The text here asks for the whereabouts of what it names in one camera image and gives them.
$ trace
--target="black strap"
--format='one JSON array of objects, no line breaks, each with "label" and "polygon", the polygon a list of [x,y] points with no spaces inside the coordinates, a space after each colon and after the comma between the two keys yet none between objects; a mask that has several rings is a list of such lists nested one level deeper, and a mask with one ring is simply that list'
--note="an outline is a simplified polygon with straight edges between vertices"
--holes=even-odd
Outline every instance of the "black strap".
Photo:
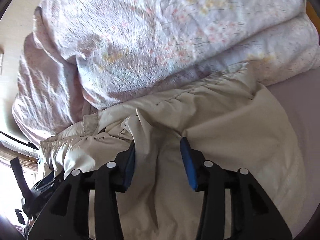
[{"label": "black strap", "polygon": [[19,162],[18,157],[14,158],[12,161],[10,161],[11,168],[13,170],[13,174],[16,177],[18,186],[22,192],[23,197],[25,198],[26,201],[31,201],[32,199],[32,194],[31,191],[27,185],[27,182],[23,176],[22,172],[22,167]]},{"label": "black strap", "polygon": [[16,213],[16,215],[17,215],[18,222],[19,222],[20,224],[22,224],[22,225],[26,225],[26,223],[25,223],[25,221],[24,221],[24,218],[23,218],[23,216],[22,216],[22,214],[21,214],[22,211],[21,211],[20,209],[17,209],[17,208],[15,208],[14,211],[15,211],[15,213]]}]

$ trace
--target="bed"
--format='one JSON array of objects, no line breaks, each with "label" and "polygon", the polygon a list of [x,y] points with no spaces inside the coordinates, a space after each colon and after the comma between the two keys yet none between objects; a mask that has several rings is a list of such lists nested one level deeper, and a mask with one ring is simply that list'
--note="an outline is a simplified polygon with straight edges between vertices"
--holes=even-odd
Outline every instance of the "bed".
[{"label": "bed", "polygon": [[[11,108],[18,91],[18,60],[23,41],[32,31],[31,16],[38,2],[39,0],[2,0],[0,3],[0,45],[4,50],[0,76],[0,140],[6,147],[31,156],[37,156],[37,147],[21,132],[12,116]],[[317,0],[310,2],[319,15],[320,3]],[[320,121],[317,117],[320,102],[314,100],[320,90],[319,78],[318,68],[268,87],[287,112],[298,136],[306,167],[310,194],[305,199],[296,230],[292,232],[296,239],[317,239],[320,234],[317,227],[320,223],[320,187],[316,187],[320,176],[317,168],[320,163],[320,142],[317,140],[320,134]]]}]

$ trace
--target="blue gripper pad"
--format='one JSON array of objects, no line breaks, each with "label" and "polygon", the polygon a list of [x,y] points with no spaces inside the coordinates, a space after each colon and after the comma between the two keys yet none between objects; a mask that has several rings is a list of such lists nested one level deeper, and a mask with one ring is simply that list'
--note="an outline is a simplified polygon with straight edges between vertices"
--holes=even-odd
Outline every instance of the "blue gripper pad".
[{"label": "blue gripper pad", "polygon": [[135,149],[135,145],[134,145],[134,141],[132,140],[132,143],[129,147],[128,150],[128,159],[127,159],[127,164],[125,166],[124,169],[124,182],[123,182],[123,186],[126,187],[126,189],[128,189],[131,185],[131,181],[132,181],[132,177],[134,174],[134,166],[135,166],[135,156],[136,156],[136,149]]},{"label": "blue gripper pad", "polygon": [[184,169],[186,170],[189,185],[193,190],[198,188],[196,168],[191,158],[191,147],[185,137],[180,141],[180,152],[184,164]]}]

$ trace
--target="mattress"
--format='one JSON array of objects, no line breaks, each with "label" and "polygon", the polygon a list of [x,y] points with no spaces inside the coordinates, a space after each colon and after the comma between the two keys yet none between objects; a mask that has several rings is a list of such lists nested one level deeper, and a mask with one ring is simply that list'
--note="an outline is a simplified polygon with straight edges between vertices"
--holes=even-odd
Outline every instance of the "mattress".
[{"label": "mattress", "polygon": [[293,233],[296,236],[320,203],[320,69],[309,70],[269,86],[295,130],[306,168],[307,197]]},{"label": "mattress", "polygon": [[[40,0],[13,0],[0,20],[0,45],[4,61],[0,75],[0,131],[26,144],[28,139],[17,127],[11,112],[18,91],[17,72],[24,38],[32,31],[33,12]],[[320,119],[317,113],[320,102],[315,100],[320,91],[320,69],[310,70],[269,89],[286,110],[297,134],[306,167],[308,195],[293,235],[307,224],[320,202],[320,187],[315,187],[320,177]]]}]

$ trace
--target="folded comforter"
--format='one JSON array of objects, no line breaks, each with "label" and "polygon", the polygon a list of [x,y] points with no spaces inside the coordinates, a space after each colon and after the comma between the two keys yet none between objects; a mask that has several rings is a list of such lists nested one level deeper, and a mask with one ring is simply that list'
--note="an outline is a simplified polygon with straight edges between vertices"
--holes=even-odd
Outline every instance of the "folded comforter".
[{"label": "folded comforter", "polygon": [[85,114],[237,62],[265,85],[319,66],[304,0],[42,0],[13,116],[36,145]]}]

